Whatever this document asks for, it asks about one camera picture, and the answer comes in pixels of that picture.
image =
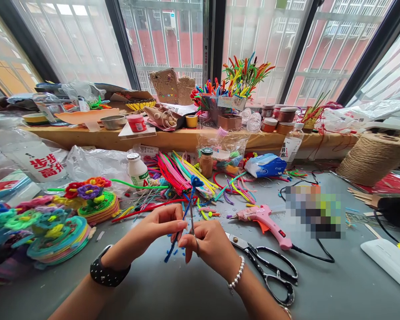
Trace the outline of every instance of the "pink glue gun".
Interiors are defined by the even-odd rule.
[[[279,241],[280,249],[290,250],[292,248],[292,241],[286,236],[283,230],[270,218],[272,213],[271,209],[267,205],[261,205],[261,207],[251,207],[237,212],[236,217],[242,221],[255,221],[259,223],[262,234],[267,230],[271,231],[273,236]]]

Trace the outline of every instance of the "jute twine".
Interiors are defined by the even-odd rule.
[[[400,138],[363,134],[336,173],[351,182],[373,187],[400,164]]]

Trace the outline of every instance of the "purple flower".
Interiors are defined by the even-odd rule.
[[[99,195],[99,192],[100,188],[91,184],[85,184],[77,189],[79,197],[85,200],[96,198]]]

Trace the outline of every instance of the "hand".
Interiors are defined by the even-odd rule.
[[[171,241],[179,231],[188,226],[182,220],[183,212],[180,204],[170,204],[154,209],[136,227],[129,231],[102,257],[105,267],[115,270],[127,269],[133,260],[140,257],[155,239],[172,234]]]
[[[241,259],[221,224],[217,220],[195,222],[194,233],[200,252],[197,252],[197,242],[193,235],[186,234],[178,241],[180,248],[186,248],[185,262],[190,262],[193,251],[197,252],[209,267],[231,283],[239,271]]]

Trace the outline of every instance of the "blue tissue package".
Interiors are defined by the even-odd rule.
[[[266,153],[250,158],[244,168],[255,178],[266,176],[281,176],[286,168],[286,161],[273,153]]]

